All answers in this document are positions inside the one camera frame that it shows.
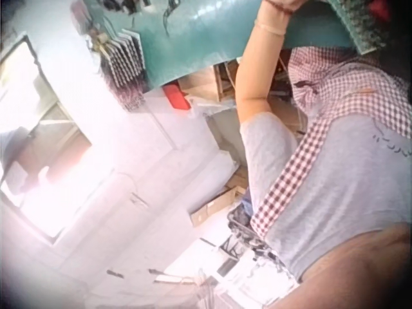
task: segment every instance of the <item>window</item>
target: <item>window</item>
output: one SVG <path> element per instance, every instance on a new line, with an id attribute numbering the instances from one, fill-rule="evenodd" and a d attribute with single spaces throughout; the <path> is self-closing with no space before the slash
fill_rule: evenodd
<path id="1" fill-rule="evenodd" d="M 53 243 L 111 168 L 59 102 L 27 37 L 0 70 L 1 201 Z"/>

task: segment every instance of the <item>checkered scarf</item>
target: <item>checkered scarf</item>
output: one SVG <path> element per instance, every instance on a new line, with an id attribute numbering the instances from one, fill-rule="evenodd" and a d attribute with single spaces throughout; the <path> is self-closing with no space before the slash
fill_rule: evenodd
<path id="1" fill-rule="evenodd" d="M 290 58 L 289 76 L 297 105 L 305 113 L 313 108 L 319 112 L 252 217 L 250 224 L 262 238 L 308 176 L 335 119 L 367 115 L 412 137 L 405 83 L 379 70 L 372 58 L 353 57 L 338 48 L 297 48 Z"/>

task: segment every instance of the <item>person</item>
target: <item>person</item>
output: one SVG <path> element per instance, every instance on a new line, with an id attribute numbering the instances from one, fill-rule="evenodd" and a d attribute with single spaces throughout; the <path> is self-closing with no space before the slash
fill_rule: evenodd
<path id="1" fill-rule="evenodd" d="M 294 100 L 308 117 L 298 144 L 267 96 L 305 2 L 262 1 L 236 76 L 251 225 L 300 282 L 271 308 L 381 308 L 410 278 L 408 85 L 353 50 L 293 49 Z"/>

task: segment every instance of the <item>wrist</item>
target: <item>wrist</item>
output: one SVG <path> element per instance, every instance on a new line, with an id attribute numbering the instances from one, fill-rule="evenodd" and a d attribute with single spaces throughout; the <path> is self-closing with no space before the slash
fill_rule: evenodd
<path id="1" fill-rule="evenodd" d="M 257 13 L 257 20 L 261 24 L 277 28 L 279 30 L 286 30 L 289 24 L 291 14 L 280 10 L 274 6 L 270 1 L 262 1 L 259 12 Z"/>

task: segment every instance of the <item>teal board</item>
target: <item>teal board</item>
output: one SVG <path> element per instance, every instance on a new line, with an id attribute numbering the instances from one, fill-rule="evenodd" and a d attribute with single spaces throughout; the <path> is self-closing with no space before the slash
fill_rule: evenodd
<path id="1" fill-rule="evenodd" d="M 181 0 L 163 26 L 167 0 L 151 0 L 132 16 L 104 11 L 85 0 L 95 23 L 108 34 L 122 28 L 140 33 L 151 88 L 207 66 L 240 57 L 261 0 Z M 285 48 L 353 47 L 349 33 L 326 3 L 309 2 L 290 21 Z"/>

